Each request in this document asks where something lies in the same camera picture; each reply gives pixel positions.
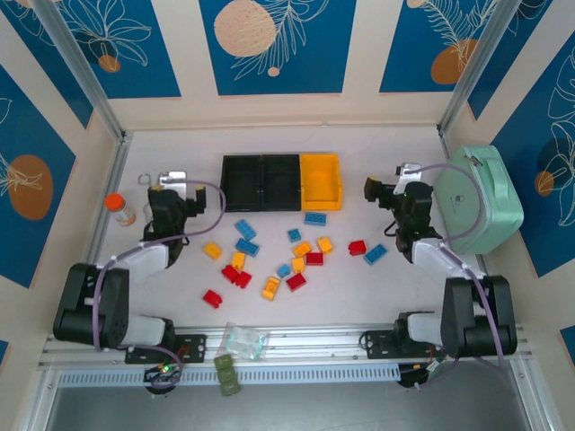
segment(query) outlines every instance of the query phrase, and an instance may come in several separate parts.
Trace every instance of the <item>yellow bin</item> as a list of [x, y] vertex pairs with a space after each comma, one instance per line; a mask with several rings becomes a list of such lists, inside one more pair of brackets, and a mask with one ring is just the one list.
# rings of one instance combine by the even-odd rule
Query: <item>yellow bin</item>
[[337, 154], [300, 154], [302, 209], [338, 211], [341, 209], [340, 160]]

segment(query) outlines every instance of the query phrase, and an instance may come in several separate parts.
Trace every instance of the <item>yellow lego brick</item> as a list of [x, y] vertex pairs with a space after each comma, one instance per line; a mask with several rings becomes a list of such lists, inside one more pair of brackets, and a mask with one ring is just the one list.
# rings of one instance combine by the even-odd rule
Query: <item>yellow lego brick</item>
[[307, 253], [312, 250], [312, 246], [309, 245], [309, 242], [304, 241], [301, 244], [294, 247], [294, 254], [297, 258], [303, 258]]
[[268, 278], [268, 282], [266, 283], [263, 292], [261, 292], [261, 296], [263, 296], [269, 301], [272, 301], [273, 298], [276, 296], [276, 292], [278, 292], [279, 283], [280, 283], [279, 278], [275, 277]]
[[238, 271], [243, 271], [243, 264], [245, 264], [245, 254], [236, 251], [232, 257], [232, 266]]
[[293, 258], [291, 260], [291, 268], [294, 270], [294, 272], [300, 273], [300, 272], [304, 272], [305, 270], [305, 260], [304, 258]]
[[323, 254], [331, 253], [333, 251], [332, 242], [327, 236], [317, 240], [317, 247], [322, 251]]
[[206, 253], [213, 260], [217, 260], [222, 255], [222, 249], [220, 249], [217, 244], [208, 242], [204, 246], [204, 253]]

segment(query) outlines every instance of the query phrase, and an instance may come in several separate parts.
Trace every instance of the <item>red lego brick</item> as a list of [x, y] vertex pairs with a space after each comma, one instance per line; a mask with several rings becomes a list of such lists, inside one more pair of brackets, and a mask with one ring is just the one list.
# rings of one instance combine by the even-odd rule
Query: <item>red lego brick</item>
[[364, 241], [354, 241], [348, 245], [349, 255], [359, 256], [361, 254], [366, 254], [367, 247]]
[[252, 276], [247, 272], [242, 271], [237, 279], [234, 281], [234, 284], [245, 289], [248, 286], [248, 283], [252, 279]]
[[287, 286], [289, 287], [289, 290], [295, 292], [297, 289], [303, 286], [306, 283], [306, 281], [304, 276], [300, 273], [295, 274], [292, 278], [287, 279], [286, 283]]
[[222, 274], [224, 277], [230, 280], [230, 283], [234, 283], [234, 281], [240, 276], [240, 273], [231, 265], [226, 265], [224, 269], [222, 269]]
[[214, 308], [218, 308], [223, 302], [222, 297], [213, 290], [208, 290], [202, 299]]
[[321, 267], [323, 265], [323, 253], [307, 253], [305, 264], [309, 267]]

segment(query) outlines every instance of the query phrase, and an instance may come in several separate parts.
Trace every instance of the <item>light blue lego brick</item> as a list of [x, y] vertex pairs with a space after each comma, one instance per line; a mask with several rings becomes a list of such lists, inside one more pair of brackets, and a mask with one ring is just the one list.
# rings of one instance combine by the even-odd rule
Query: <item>light blue lego brick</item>
[[367, 252], [367, 254], [363, 257], [363, 260], [367, 262], [368, 265], [373, 265], [378, 260], [383, 258], [386, 253], [387, 250], [385, 247], [381, 244], [377, 244], [376, 247]]
[[313, 226], [325, 226], [327, 222], [327, 215], [321, 213], [305, 213], [304, 224], [311, 224]]
[[290, 242], [298, 242], [301, 241], [302, 235], [299, 233], [298, 229], [292, 229], [291, 231], [287, 231], [287, 236], [289, 236]]
[[240, 238], [235, 244], [235, 249], [255, 258], [258, 251], [260, 251], [260, 246], [255, 245], [253, 242], [246, 241], [244, 238]]
[[235, 228], [242, 234], [242, 237], [250, 241], [255, 238], [255, 231], [245, 220], [240, 220], [235, 224]]
[[290, 272], [291, 272], [291, 268], [289, 267], [288, 264], [284, 263], [284, 264], [283, 264], [281, 267], [279, 267], [279, 269], [278, 269], [278, 277], [279, 277], [279, 278], [287, 277]]

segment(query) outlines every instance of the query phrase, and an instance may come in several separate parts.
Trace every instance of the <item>case handle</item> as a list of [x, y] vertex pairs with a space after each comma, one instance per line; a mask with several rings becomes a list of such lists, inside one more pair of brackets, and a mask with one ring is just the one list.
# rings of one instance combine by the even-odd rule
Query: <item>case handle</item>
[[509, 180], [507, 173], [505, 173], [503, 162], [500, 159], [495, 158], [485, 158], [483, 160], [487, 162], [489, 172], [493, 178], [495, 202], [499, 208], [504, 207], [509, 202]]

